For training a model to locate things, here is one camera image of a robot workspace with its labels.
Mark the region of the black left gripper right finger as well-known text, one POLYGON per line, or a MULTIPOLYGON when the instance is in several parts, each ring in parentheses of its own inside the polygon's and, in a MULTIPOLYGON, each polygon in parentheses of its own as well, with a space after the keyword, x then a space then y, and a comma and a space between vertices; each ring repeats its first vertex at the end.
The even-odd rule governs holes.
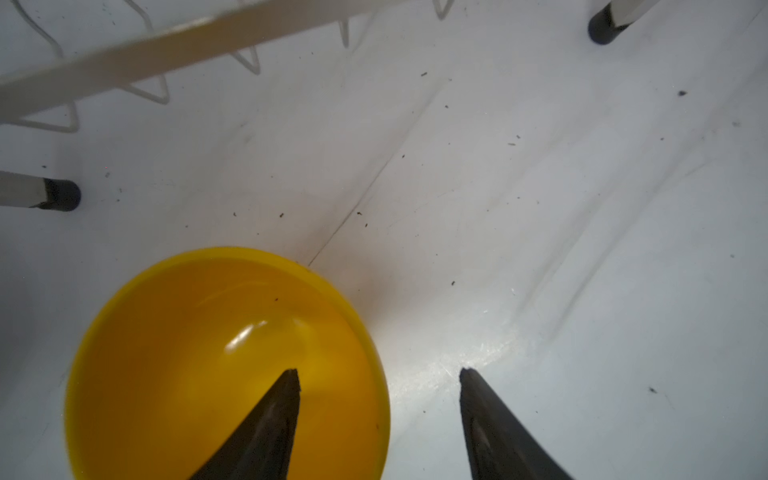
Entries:
POLYGON ((464 368, 459 380, 462 426, 474 480, 571 479, 478 371, 464 368))

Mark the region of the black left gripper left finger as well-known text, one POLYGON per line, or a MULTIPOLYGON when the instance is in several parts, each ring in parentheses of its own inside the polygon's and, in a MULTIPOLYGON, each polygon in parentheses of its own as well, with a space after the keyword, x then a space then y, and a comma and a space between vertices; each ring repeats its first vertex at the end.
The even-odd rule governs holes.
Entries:
POLYGON ((212 457, 198 479, 285 479, 300 408, 298 371, 284 371, 212 457))

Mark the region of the yellow plastic bowl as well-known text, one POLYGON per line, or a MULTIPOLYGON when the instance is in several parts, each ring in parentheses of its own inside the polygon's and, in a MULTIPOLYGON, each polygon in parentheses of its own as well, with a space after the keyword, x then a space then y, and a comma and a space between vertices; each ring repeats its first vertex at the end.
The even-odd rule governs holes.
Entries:
POLYGON ((75 355, 64 413, 72 473, 187 479, 289 369, 301 400, 288 477, 380 478, 389 394, 351 304, 261 250, 163 260, 107 302, 75 355))

